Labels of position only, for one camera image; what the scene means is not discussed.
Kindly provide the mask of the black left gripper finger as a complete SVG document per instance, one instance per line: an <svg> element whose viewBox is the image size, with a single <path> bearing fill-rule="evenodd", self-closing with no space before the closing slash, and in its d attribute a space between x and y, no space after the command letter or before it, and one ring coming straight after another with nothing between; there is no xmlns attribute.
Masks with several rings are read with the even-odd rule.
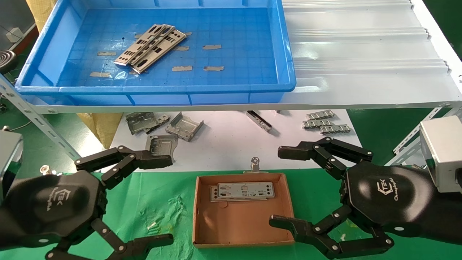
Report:
<svg viewBox="0 0 462 260"><path fill-rule="evenodd" d="M112 168L101 176L106 189L113 189L136 169L160 169L173 164L170 155L152 155L148 150L131 150L125 146L114 147L75 161L77 170L95 172L108 166Z"/></svg>

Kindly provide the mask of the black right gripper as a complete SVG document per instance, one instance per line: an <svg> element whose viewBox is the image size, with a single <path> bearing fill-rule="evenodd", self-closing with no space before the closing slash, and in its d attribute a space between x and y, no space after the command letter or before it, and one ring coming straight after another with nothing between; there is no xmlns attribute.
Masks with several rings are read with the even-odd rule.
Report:
<svg viewBox="0 0 462 260"><path fill-rule="evenodd" d="M273 214L269 225L291 232L294 240L314 246L327 259L379 255L394 246L384 232L460 245L461 194L440 193L429 173L405 166L370 163L373 152L333 138L280 146L278 157L314 161L340 186L341 206L320 222ZM349 168L338 158L357 165ZM335 241L329 233L347 218L371 238Z"/></svg>

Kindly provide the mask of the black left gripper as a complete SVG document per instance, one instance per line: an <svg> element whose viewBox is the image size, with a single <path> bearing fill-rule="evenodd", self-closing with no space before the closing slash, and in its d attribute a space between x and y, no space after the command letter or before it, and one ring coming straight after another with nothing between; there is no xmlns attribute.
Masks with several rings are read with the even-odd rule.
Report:
<svg viewBox="0 0 462 260"><path fill-rule="evenodd" d="M0 247L11 250L59 242L46 260L87 260L68 250L95 231L114 249L107 260L145 260L153 248L173 244L172 234L124 243L101 220L107 203L104 186L86 171L17 179L1 204Z"/></svg>

